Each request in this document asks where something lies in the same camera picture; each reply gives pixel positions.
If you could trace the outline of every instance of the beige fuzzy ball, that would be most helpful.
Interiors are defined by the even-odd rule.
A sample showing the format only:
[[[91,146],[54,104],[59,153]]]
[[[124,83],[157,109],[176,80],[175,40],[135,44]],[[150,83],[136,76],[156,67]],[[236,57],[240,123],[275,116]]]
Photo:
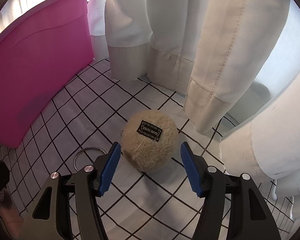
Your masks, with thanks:
[[[142,121],[162,129],[158,141],[137,132]],[[162,168],[176,151],[178,129],[175,122],[158,110],[146,110],[130,118],[122,133],[122,152],[139,171]]]

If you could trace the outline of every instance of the magenta storage box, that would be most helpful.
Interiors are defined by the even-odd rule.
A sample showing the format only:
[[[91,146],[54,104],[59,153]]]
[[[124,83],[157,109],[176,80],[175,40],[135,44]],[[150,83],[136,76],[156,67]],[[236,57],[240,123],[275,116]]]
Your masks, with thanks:
[[[0,143],[18,147],[49,100],[93,60],[87,0],[46,0],[0,33]]]

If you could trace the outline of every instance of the black fabric label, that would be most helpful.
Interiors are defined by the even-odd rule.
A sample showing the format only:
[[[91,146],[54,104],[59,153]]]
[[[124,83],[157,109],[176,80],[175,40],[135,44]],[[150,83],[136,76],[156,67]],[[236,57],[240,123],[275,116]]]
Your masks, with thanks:
[[[152,123],[142,120],[137,132],[144,136],[147,136],[152,140],[159,141],[162,129],[153,125]]]

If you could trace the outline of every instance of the silver bangle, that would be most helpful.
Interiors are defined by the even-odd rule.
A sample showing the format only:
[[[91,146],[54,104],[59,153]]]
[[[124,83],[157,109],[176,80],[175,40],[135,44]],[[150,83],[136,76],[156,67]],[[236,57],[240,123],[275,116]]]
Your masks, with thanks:
[[[96,150],[96,151],[102,152],[103,154],[107,154],[107,153],[104,151],[104,149],[99,148],[99,147],[86,147],[86,148],[81,149],[80,151],[78,151],[78,152],[75,154],[75,156],[74,156],[74,158],[73,158],[73,166],[74,166],[74,168],[76,169],[76,171],[79,171],[79,170],[78,170],[77,167],[75,166],[75,161],[76,161],[77,157],[79,156],[79,154],[82,153],[82,152],[84,152],[84,151],[86,151],[86,150]]]

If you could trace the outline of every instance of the metal screw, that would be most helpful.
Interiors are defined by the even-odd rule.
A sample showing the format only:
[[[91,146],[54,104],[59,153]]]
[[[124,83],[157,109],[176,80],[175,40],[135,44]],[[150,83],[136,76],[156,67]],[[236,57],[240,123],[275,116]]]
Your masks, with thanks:
[[[209,166],[208,171],[211,172],[211,173],[215,173],[217,171],[217,168],[214,167],[214,166]]]
[[[50,178],[52,178],[52,179],[56,179],[57,177],[59,177],[59,173],[57,173],[57,172],[53,172],[50,175]]]
[[[91,166],[91,165],[85,166],[85,168],[84,168],[85,172],[90,172],[92,170],[93,170],[93,166]]]
[[[250,175],[247,173],[242,174],[242,178],[245,180],[249,180],[250,179]]]

